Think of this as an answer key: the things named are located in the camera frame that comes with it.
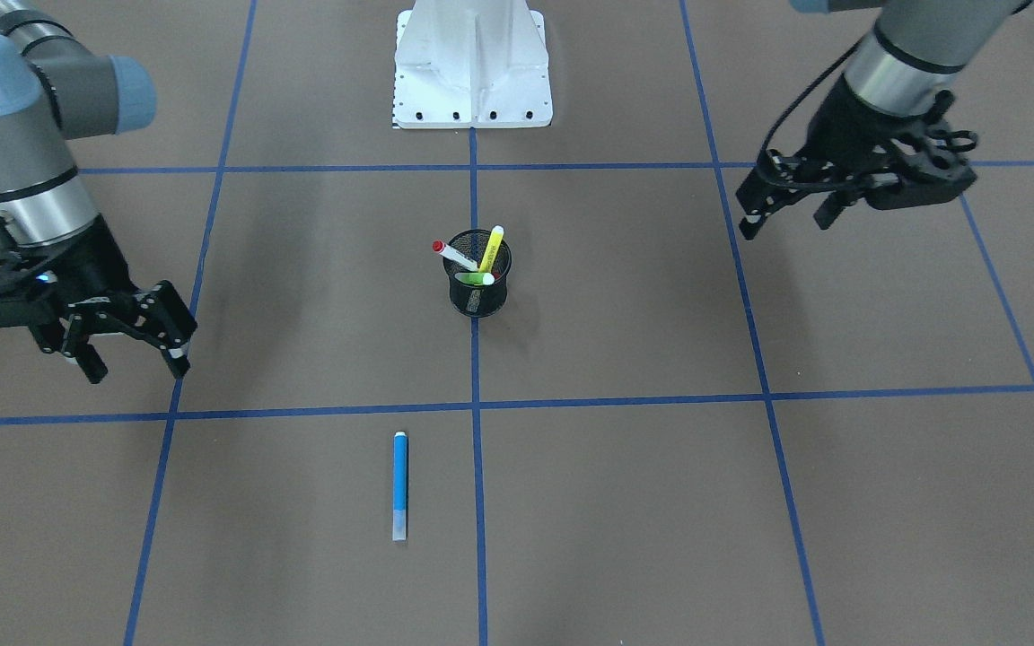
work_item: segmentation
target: black mesh cup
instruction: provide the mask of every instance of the black mesh cup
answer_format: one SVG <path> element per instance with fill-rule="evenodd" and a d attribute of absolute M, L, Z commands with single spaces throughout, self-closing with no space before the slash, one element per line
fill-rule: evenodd
<path fill-rule="evenodd" d="M 460 253 L 480 262 L 480 257 L 485 254 L 485 245 L 489 242 L 489 234 L 484 228 L 470 228 L 468 232 L 456 234 L 451 241 L 446 244 L 457 249 Z M 454 274 L 468 271 L 456 262 L 442 258 L 446 274 L 449 277 L 449 302 L 472 318 L 484 318 L 491 314 L 496 314 L 501 305 L 505 305 L 509 296 L 509 288 L 506 287 L 506 277 L 509 275 L 509 267 L 512 266 L 512 256 L 509 254 L 509 245 L 500 241 L 500 249 L 497 249 L 497 257 L 493 260 L 493 266 L 489 273 L 493 274 L 492 285 L 466 285 L 454 278 Z"/>

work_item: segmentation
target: pen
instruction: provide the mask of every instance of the pen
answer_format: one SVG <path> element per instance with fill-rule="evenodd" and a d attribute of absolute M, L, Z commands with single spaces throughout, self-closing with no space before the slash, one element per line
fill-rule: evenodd
<path fill-rule="evenodd" d="M 452 277 L 459 279 L 459 281 L 466 283 L 466 285 L 492 285 L 493 275 L 486 274 L 484 271 L 475 271 L 472 274 L 454 274 Z"/>
<path fill-rule="evenodd" d="M 506 229 L 499 225 L 493 226 L 493 232 L 489 233 L 489 242 L 485 245 L 485 256 L 481 257 L 481 271 L 493 269 L 493 260 L 496 260 L 497 249 L 500 249 L 500 238 L 505 237 Z"/>
<path fill-rule="evenodd" d="M 393 540 L 405 541 L 409 503 L 409 438 L 404 431 L 393 436 Z"/>
<path fill-rule="evenodd" d="M 470 271 L 477 271 L 477 263 L 468 260 L 464 257 L 457 249 L 445 244 L 443 241 L 433 241 L 433 250 L 436 253 L 442 254 L 443 257 L 449 258 L 449 260 L 456 262 L 457 265 L 464 267 Z"/>

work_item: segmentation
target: blue marker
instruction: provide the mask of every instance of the blue marker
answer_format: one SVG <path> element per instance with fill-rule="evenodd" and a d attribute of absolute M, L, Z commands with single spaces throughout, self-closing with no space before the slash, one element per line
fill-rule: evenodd
<path fill-rule="evenodd" d="M 393 540 L 405 541 L 406 504 L 409 501 L 409 438 L 404 431 L 393 436 Z"/>

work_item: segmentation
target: black cable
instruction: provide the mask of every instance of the black cable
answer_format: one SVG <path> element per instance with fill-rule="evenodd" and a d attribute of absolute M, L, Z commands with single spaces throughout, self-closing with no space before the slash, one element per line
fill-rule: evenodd
<path fill-rule="evenodd" d="M 768 150 L 768 144 L 772 143 L 772 135 L 774 135 L 777 133 L 777 130 L 780 129 L 781 124 L 785 123 L 785 119 L 788 119 L 789 115 L 792 115 L 792 112 L 795 111 L 796 107 L 800 105 L 800 103 L 804 102 L 804 98 L 808 98 L 808 95 L 812 94 L 813 90 L 816 90 L 817 87 L 821 85 L 821 83 L 824 83 L 824 79 L 828 79 L 833 71 L 837 71 L 837 68 L 843 65 L 845 61 L 847 61 L 851 57 L 851 55 L 853 55 L 856 52 L 858 45 L 859 42 L 857 41 L 856 44 L 851 45 L 851 48 L 849 48 L 847 52 L 841 54 L 840 58 L 837 58 L 837 60 L 833 61 L 832 64 L 828 66 L 828 69 L 822 71 L 820 73 L 820 76 L 818 76 L 816 81 L 814 81 L 811 85 L 805 87 L 804 91 L 800 93 L 799 97 L 796 97 L 796 99 L 794 99 L 792 103 L 789 103 L 787 109 L 780 114 L 780 118 L 777 119 L 776 123 L 772 123 L 772 127 L 770 128 L 770 130 L 768 130 L 768 134 L 765 135 L 764 137 L 764 143 L 760 144 L 760 154 L 762 155 L 767 154 L 766 151 Z M 800 181 L 774 180 L 772 179 L 772 177 L 767 177 L 764 174 L 763 168 L 760 168 L 759 162 L 758 164 L 756 164 L 755 171 L 756 175 L 765 184 L 770 184 L 772 185 L 772 187 L 778 187 L 778 188 L 789 188 L 792 189 L 793 191 L 813 191 L 813 192 L 846 191 L 846 189 L 857 187 L 857 183 L 854 180 L 844 181 L 844 183 L 841 184 L 829 184 L 825 183 L 824 181 L 803 181 L 803 183 L 800 183 Z"/>

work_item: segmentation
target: white plastic mount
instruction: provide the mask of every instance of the white plastic mount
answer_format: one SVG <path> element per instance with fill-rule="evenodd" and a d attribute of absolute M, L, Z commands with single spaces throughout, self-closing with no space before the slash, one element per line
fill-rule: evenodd
<path fill-rule="evenodd" d="M 418 0 L 398 16 L 394 63 L 395 126 L 553 121 L 545 18 L 525 0 Z"/>

